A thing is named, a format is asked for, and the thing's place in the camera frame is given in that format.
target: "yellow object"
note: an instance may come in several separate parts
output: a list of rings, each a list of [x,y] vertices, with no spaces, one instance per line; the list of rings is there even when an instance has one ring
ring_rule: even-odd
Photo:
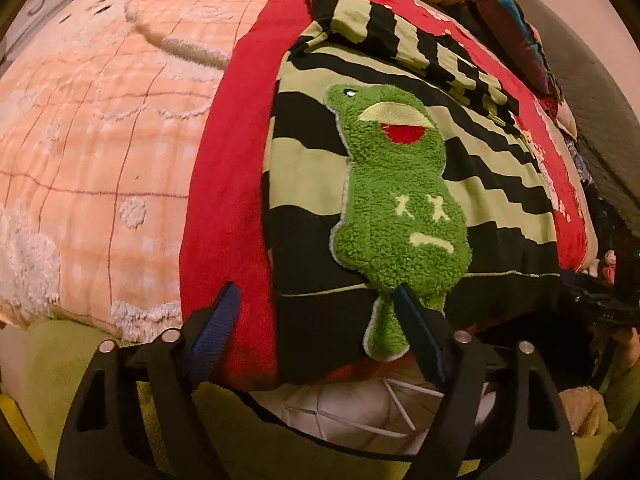
[[[390,101],[382,101],[371,105],[358,118],[361,121],[433,128],[431,121],[412,106]]]
[[[36,464],[44,462],[44,454],[38,446],[33,433],[31,433],[27,422],[24,420],[20,408],[7,394],[0,394],[0,412],[4,415],[15,436],[29,453],[31,459]]]

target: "metal rivet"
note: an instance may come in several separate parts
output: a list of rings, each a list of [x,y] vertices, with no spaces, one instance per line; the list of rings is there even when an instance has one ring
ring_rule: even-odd
[[[471,334],[465,330],[457,330],[453,339],[455,339],[459,343],[471,343]]]
[[[113,352],[116,348],[116,342],[113,339],[105,339],[98,346],[98,350],[103,354],[108,354],[109,352]]]
[[[536,349],[529,341],[521,341],[518,345],[518,348],[521,352],[525,354],[533,354],[533,351]]]
[[[169,330],[162,332],[160,337],[165,343],[175,343],[180,339],[180,331],[175,328],[170,328]]]

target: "striped fabric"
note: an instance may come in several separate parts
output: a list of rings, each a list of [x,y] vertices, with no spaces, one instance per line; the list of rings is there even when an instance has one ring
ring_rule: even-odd
[[[367,0],[310,0],[312,24],[285,54],[263,173],[284,381],[313,380],[364,355],[377,292],[330,251],[349,156],[324,105],[334,84],[391,84],[420,99],[443,135],[443,178],[461,205],[472,263],[447,297],[457,326],[554,300],[552,204],[514,120],[518,102],[448,34],[419,30]]]

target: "frog mouth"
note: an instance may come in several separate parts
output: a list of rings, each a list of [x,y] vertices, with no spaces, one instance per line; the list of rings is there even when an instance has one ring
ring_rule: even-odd
[[[396,144],[412,144],[433,124],[423,113],[404,103],[380,101],[366,108],[361,121],[376,121],[386,137]]]
[[[453,254],[453,244],[451,242],[447,242],[442,238],[436,238],[435,236],[429,236],[424,233],[411,234],[409,236],[409,243],[414,247],[420,247],[422,245],[433,245],[444,249],[449,254]]]

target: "plush toy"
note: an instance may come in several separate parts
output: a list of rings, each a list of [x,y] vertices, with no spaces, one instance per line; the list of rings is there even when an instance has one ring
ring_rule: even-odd
[[[608,420],[602,395],[589,386],[560,392],[560,400],[576,436],[594,436]]]
[[[425,307],[444,309],[471,260],[465,216],[442,179],[444,142],[418,98],[390,85],[334,85],[326,103],[351,157],[332,253],[379,290],[364,348],[391,361],[408,350],[391,293],[408,283]]]

